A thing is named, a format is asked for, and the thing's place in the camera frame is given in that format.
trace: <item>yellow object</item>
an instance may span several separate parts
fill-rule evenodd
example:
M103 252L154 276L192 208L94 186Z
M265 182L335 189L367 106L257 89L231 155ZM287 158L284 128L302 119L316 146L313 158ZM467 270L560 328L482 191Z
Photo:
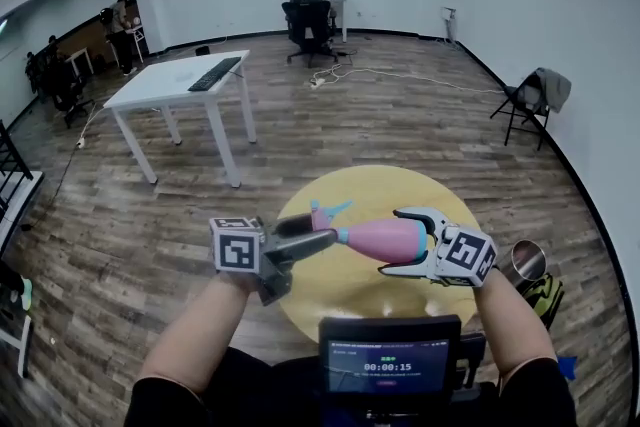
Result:
M353 200L336 216L332 228L394 217L402 207L434 207L453 222L479 228L467 206L449 189L427 176L399 167L360 166L329 173L299 191L279 217L311 211L311 201L333 207ZM384 265L347 246L334 244L293 267L293 288L280 300L291 321L318 341L324 317L420 317L456 314L466 324L476 311L469 287L443 287L427 279L391 278Z

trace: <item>pink toy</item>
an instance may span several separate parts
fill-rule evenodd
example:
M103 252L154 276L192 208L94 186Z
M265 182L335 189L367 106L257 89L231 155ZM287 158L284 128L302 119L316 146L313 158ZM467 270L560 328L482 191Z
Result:
M331 228L335 216L351 204L351 201L347 201L337 207L320 208L319 202L313 200L313 230L333 229L338 235L338 243L381 262L407 263L424 255L427 250L427 229L420 221L379 219L350 228Z

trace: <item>display screen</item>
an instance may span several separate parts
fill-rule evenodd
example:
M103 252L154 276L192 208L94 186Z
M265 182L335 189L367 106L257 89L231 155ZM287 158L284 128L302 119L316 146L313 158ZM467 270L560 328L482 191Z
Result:
M376 395L438 393L449 342L329 341L329 392Z

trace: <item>metal cup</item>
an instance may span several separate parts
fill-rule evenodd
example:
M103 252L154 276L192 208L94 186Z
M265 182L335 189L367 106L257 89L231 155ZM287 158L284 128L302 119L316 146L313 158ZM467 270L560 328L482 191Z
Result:
M520 240L511 249L511 266L503 273L511 284L522 292L547 272L547 258L538 244Z

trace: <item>keyboard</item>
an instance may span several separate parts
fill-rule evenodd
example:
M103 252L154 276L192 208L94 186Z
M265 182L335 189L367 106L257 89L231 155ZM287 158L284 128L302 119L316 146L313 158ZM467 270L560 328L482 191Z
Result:
M189 88L189 91L209 91L216 82L229 73L229 70L239 62L239 57L227 57L223 59L200 77L197 82Z

